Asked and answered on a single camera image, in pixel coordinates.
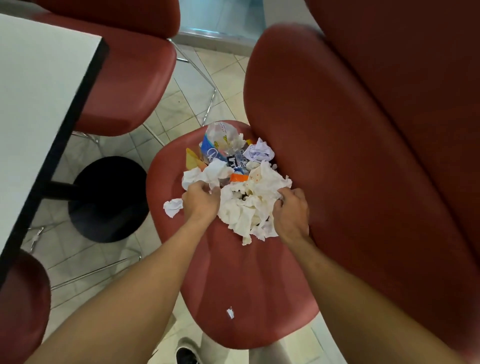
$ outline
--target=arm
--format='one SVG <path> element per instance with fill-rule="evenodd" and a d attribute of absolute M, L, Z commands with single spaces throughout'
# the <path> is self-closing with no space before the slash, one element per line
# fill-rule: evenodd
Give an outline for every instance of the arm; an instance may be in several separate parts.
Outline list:
<path fill-rule="evenodd" d="M 146 363 L 160 341 L 195 248 L 220 205 L 204 182 L 183 194 L 185 224 L 71 315 L 26 364 Z"/>
<path fill-rule="evenodd" d="M 348 363 L 464 363 L 431 332 L 316 247 L 309 237 L 302 190 L 278 191 L 284 201 L 275 203 L 275 230 L 300 264 Z"/>

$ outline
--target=forearm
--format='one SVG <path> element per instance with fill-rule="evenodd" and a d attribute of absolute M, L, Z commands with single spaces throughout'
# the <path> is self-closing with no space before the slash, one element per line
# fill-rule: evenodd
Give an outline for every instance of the forearm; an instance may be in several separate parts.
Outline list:
<path fill-rule="evenodd" d="M 288 245 L 348 363 L 463 363 L 423 326 L 326 257 L 309 238 Z"/>
<path fill-rule="evenodd" d="M 205 224 L 188 221 L 70 316 L 27 364 L 146 363 L 163 335 L 205 229 Z"/>

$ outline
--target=chair seat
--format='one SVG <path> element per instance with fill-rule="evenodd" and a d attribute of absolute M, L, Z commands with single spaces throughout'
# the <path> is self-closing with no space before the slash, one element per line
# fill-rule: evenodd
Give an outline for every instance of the chair seat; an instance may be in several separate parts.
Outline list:
<path fill-rule="evenodd" d="M 39 347 L 50 315 L 50 282 L 43 266 L 20 251 L 0 288 L 0 358 L 22 364 Z"/>
<path fill-rule="evenodd" d="M 110 52 L 75 130 L 116 136 L 140 126 L 162 98 L 177 53 L 165 39 L 84 22 L 53 13 L 37 21 L 102 36 Z"/>
<path fill-rule="evenodd" d="M 255 139 L 250 126 L 236 126 L 245 139 Z M 169 218 L 163 203 L 181 197 L 185 148 L 201 142 L 206 127 L 177 138 L 154 158 L 147 176 L 147 200 L 160 240 L 165 242 L 183 224 L 181 210 Z M 305 326 L 318 306 L 307 281 L 279 238 L 265 242 L 242 238 L 216 218 L 201 239 L 181 288 L 185 303 L 200 328 L 231 349 L 269 345 Z M 227 309 L 232 308 L 231 319 Z"/>

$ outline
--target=shoe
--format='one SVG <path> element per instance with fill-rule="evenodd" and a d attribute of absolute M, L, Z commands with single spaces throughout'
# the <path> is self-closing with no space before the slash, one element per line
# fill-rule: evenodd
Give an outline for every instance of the shoe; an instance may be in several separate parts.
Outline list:
<path fill-rule="evenodd" d="M 175 356 L 177 364 L 203 364 L 198 354 L 197 345 L 188 338 L 179 341 Z"/>

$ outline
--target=hand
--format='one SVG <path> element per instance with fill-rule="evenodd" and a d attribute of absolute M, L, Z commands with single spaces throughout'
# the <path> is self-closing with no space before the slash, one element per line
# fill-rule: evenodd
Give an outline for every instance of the hand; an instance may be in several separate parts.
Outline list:
<path fill-rule="evenodd" d="M 300 188 L 280 188 L 282 200 L 276 200 L 273 206 L 273 224 L 280 239 L 286 245 L 308 238 L 309 209 L 305 194 Z"/>
<path fill-rule="evenodd" d="M 181 197 L 185 222 L 200 222 L 207 227 L 215 219 L 220 208 L 220 187 L 215 187 L 212 194 L 208 193 L 209 190 L 210 187 L 203 181 L 188 186 L 188 191 Z"/>

